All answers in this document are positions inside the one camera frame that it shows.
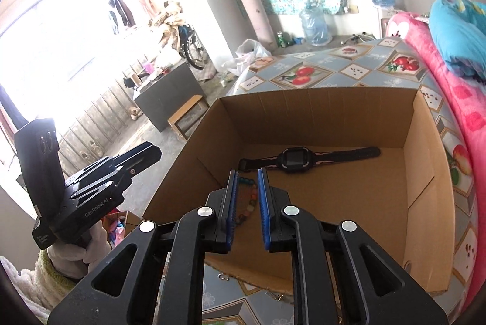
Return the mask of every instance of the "black watch strap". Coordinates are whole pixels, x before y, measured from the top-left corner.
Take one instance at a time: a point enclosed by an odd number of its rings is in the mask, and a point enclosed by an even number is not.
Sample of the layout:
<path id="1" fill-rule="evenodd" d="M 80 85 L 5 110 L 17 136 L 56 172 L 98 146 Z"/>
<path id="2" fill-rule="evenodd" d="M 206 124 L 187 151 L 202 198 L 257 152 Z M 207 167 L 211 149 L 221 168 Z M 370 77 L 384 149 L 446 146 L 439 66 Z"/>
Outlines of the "black watch strap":
<path id="1" fill-rule="evenodd" d="M 378 147 L 366 147 L 349 151 L 331 151 L 329 153 L 314 153 L 314 164 L 321 165 L 325 163 L 359 161 L 362 159 L 377 158 L 380 154 L 381 151 Z"/>
<path id="2" fill-rule="evenodd" d="M 277 168 L 278 156 L 271 156 L 270 158 L 262 159 L 240 159 L 238 169 L 243 172 L 258 170 L 260 168 Z"/>

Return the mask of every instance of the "blue pillow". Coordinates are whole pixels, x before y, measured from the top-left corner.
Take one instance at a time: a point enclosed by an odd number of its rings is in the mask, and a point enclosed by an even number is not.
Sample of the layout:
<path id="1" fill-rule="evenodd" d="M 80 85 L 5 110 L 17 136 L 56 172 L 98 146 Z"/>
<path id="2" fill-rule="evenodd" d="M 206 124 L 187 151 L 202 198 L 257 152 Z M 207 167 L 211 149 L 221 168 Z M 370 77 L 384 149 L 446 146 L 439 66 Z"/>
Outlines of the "blue pillow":
<path id="1" fill-rule="evenodd" d="M 459 77 L 486 79 L 486 4 L 436 0 L 429 27 L 448 69 Z"/>

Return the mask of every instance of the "pink roll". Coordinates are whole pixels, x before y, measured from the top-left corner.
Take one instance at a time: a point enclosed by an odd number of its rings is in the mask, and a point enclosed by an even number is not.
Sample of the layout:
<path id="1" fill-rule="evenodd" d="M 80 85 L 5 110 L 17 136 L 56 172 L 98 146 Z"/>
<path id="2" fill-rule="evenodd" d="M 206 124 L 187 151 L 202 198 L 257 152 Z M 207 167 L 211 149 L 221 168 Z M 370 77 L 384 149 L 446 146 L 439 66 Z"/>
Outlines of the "pink roll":
<path id="1" fill-rule="evenodd" d="M 269 51 L 275 51 L 278 47 L 275 34 L 270 26 L 267 13 L 263 8 L 262 0 L 241 0 L 245 7 L 250 22 L 257 34 L 258 41 Z"/>

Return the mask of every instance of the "gloved hand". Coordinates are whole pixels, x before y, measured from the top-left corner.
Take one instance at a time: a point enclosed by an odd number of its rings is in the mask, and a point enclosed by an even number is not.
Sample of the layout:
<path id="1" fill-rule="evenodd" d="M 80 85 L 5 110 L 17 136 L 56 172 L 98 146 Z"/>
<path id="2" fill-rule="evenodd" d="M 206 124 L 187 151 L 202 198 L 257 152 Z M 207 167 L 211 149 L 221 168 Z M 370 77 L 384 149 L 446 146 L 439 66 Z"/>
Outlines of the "gloved hand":
<path id="1" fill-rule="evenodd" d="M 63 276 L 81 279 L 92 271 L 111 251 L 101 221 L 89 228 L 91 241 L 86 249 L 58 240 L 47 249 L 54 268 Z"/>

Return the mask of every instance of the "wooden stool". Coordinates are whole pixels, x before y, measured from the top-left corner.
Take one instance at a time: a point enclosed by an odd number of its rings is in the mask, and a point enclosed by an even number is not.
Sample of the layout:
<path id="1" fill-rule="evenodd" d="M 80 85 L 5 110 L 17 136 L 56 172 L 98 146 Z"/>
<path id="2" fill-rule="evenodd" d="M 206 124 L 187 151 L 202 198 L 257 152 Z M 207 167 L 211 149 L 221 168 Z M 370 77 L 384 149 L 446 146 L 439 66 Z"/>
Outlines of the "wooden stool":
<path id="1" fill-rule="evenodd" d="M 210 105 L 207 104 L 206 99 L 202 95 L 194 95 L 192 98 L 190 98 L 179 110 L 177 110 L 168 120 L 167 122 L 172 126 L 172 129 L 178 134 L 178 136 L 187 141 L 187 137 L 184 134 L 184 132 L 181 131 L 181 129 L 177 126 L 177 123 L 183 119 L 185 115 L 188 114 L 196 105 L 198 105 L 200 102 L 204 103 L 206 107 L 209 109 Z M 198 120 L 201 118 L 199 117 L 196 119 L 186 130 L 186 132 L 191 129 L 191 127 L 198 122 Z"/>

